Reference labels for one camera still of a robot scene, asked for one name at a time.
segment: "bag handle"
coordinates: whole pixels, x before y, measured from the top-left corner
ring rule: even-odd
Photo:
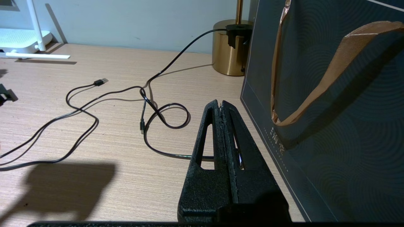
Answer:
[[[277,126],[287,126],[295,123],[303,115],[307,108],[318,97],[327,91],[327,89],[338,79],[338,77],[345,71],[356,56],[373,40],[374,37],[391,31],[404,31],[404,24],[401,22],[376,21],[357,28],[344,36],[320,83],[313,89],[313,91],[307,96],[305,101],[295,112],[289,115],[285,120],[281,121],[279,120],[275,111],[275,91],[279,70],[278,61],[279,53],[281,51],[280,44],[282,37],[282,25],[289,11],[291,1],[292,0],[286,0],[285,7],[282,11],[278,33],[276,35],[274,57],[272,59],[271,119],[272,122]]]

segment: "desk surface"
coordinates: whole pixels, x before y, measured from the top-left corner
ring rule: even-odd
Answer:
[[[55,44],[54,54],[71,55],[68,62],[0,59],[0,83],[12,89],[17,102],[0,107],[0,153],[31,137],[43,124],[71,112],[67,91],[101,78],[109,82],[75,95],[81,106],[109,91],[144,86],[148,78],[170,62],[176,52]],[[149,142],[171,153],[191,154],[205,105],[217,99],[235,105],[289,202],[294,221],[303,218],[262,140],[240,101],[243,77],[224,76],[210,65],[207,54],[185,53],[151,90],[158,106],[177,102],[191,113],[183,129],[171,130],[155,119]],[[139,90],[105,97],[88,111],[100,119],[97,129],[60,164],[30,166],[0,172],[0,226],[26,226],[39,220],[177,221],[177,204],[188,160],[168,158],[143,142],[139,119],[143,102]],[[146,109],[145,118],[152,114]],[[179,109],[164,112],[170,124],[181,124]],[[48,127],[37,143],[16,163],[62,157],[93,123],[83,113]],[[204,155],[213,153],[208,131]],[[12,160],[24,150],[2,159]],[[212,168],[212,163],[203,163]]]

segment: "dark gift bag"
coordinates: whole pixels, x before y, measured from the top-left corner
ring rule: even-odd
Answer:
[[[307,221],[404,221],[404,1],[260,1],[241,95]]]

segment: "light blue wall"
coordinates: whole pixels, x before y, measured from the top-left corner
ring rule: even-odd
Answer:
[[[32,29],[26,1],[14,2],[19,11],[0,10],[0,27]],[[234,19],[237,0],[34,0],[41,30],[61,42],[46,3],[68,43],[178,51],[216,22]],[[243,19],[249,6],[245,0]],[[207,35],[188,51],[211,49]]]

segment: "gold lamp base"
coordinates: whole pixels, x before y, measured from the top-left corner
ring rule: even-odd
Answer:
[[[234,20],[217,22],[213,29],[226,28],[226,25],[234,24]],[[242,24],[252,24],[243,20]],[[243,44],[243,37],[236,37],[236,48],[228,45],[226,31],[213,33],[212,67],[221,74],[229,76],[244,76],[247,63],[248,47]]]

